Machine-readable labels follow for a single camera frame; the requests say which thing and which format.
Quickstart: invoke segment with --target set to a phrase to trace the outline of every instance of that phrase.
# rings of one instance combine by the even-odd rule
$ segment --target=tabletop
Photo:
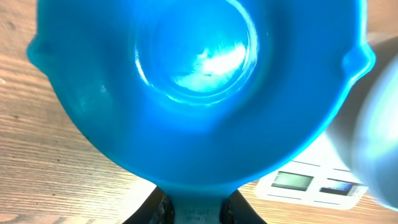
[[[76,129],[25,49],[36,0],[0,0],[0,224],[122,223],[154,185],[113,164]],[[398,1],[369,0],[369,31],[398,35]],[[240,191],[270,224],[398,223],[365,196],[351,210],[270,202]]]

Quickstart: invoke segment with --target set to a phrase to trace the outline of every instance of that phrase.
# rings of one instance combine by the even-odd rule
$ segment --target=blue plastic bowl
[[[290,161],[375,61],[365,0],[39,0],[37,18],[29,59],[78,129],[172,198]]]

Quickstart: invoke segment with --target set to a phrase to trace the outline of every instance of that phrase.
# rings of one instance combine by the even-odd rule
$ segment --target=white device
[[[264,200],[350,209],[367,189],[322,134],[295,159],[260,179],[255,194]]]

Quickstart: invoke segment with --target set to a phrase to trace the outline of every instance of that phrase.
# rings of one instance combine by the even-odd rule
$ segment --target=wooden surface
[[[398,34],[397,9],[396,0],[371,0],[369,30]],[[0,0],[0,223],[121,223],[154,186],[107,160],[76,130],[26,59],[34,33],[35,0]],[[398,223],[397,213],[368,196],[338,211],[259,200],[254,186],[241,191],[270,224]]]

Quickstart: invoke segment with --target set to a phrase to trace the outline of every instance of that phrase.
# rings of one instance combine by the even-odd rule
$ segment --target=blurry gray object
[[[373,49],[376,66],[355,83],[326,135],[370,193],[398,210],[398,37]]]

